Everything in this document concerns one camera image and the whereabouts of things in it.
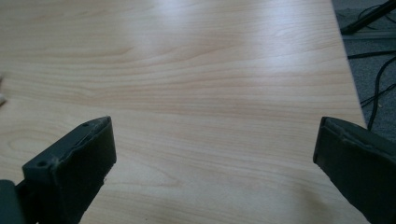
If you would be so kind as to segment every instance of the gray carpet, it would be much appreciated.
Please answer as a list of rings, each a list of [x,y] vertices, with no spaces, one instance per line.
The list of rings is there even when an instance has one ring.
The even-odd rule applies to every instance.
[[[363,9],[345,9],[336,11],[340,27],[344,27],[356,20],[359,13],[362,11]],[[393,12],[393,14],[389,14],[389,16],[396,20],[396,14],[394,13],[395,12]],[[375,21],[370,26],[378,30],[396,30],[396,24],[386,18]],[[395,39],[344,40],[344,45],[347,55],[371,51],[396,50]],[[396,54],[349,60],[350,68],[361,101],[374,95],[376,74],[381,66],[395,55]],[[384,90],[387,86],[393,83],[396,83],[396,62],[390,64],[382,75],[380,90]],[[378,105],[379,107],[372,131],[396,143],[396,88],[383,95],[379,99]],[[372,106],[373,104],[369,104],[362,109],[366,124],[371,116]]]

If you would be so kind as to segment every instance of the table surface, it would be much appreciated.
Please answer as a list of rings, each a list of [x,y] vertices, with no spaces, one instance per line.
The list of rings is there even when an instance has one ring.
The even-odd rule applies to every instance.
[[[363,125],[337,29],[330,0],[2,1],[0,178],[109,115],[81,223],[366,223],[312,162],[322,116]]]

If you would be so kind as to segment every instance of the wooden table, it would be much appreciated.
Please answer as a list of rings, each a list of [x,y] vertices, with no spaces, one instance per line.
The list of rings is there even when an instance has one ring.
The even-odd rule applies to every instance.
[[[363,124],[330,0],[6,0],[0,32],[0,178],[113,118],[81,223],[366,223],[312,162]]]

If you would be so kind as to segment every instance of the black plastic piece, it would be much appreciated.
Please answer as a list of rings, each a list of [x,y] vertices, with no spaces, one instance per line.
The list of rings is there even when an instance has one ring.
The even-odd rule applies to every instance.
[[[15,185],[9,180],[0,180],[0,223],[24,224]]]
[[[396,146],[362,127],[322,118],[316,163],[371,223],[396,223]]]
[[[110,117],[79,125],[23,165],[14,191],[24,223],[79,223],[116,159]]]

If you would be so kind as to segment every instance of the black wire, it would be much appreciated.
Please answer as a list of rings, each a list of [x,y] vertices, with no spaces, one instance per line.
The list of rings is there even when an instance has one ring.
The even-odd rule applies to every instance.
[[[396,23],[396,20],[392,19],[392,18],[391,18],[390,16],[388,16],[388,15],[385,15],[385,18],[387,18],[388,21],[391,21],[391,22],[393,22],[393,23]]]
[[[394,61],[396,61],[396,57],[393,57],[390,60],[388,60],[387,62],[385,62],[384,65],[382,65],[381,69],[379,69],[379,72],[378,72],[378,74],[376,75],[376,78],[375,78],[375,93],[374,93],[374,96],[377,96],[379,94],[379,81],[381,79],[382,74],[384,73],[384,71],[388,67],[388,65],[390,65]],[[379,97],[375,97],[374,98],[372,115],[370,116],[369,123],[367,124],[367,129],[369,131],[371,131],[372,128],[373,128],[373,123],[374,123],[374,120],[375,120],[376,111],[378,110],[378,100],[379,100]]]
[[[366,11],[372,9],[372,8],[380,7],[380,6],[381,6],[381,5],[376,5],[376,6],[373,6],[373,7],[367,7],[367,8],[364,9],[361,13],[359,13],[358,20],[361,19],[361,16],[364,14],[364,12],[366,12]],[[367,25],[366,27],[369,28],[369,29],[372,29],[372,30],[376,30],[374,27],[371,27],[371,26],[369,26],[369,25]]]
[[[369,105],[375,97],[379,98],[381,97],[384,93],[386,93],[387,91],[391,91],[396,87],[396,83],[393,83],[392,85],[388,86],[386,89],[384,89],[383,91],[381,91],[378,95],[374,95],[372,97],[369,97],[365,100],[361,101],[361,108],[366,107],[367,105]]]
[[[362,53],[362,54],[348,55],[347,58],[348,59],[359,59],[359,58],[368,58],[368,57],[394,54],[394,53],[396,53],[396,50],[376,51],[376,52],[367,52],[367,53]]]

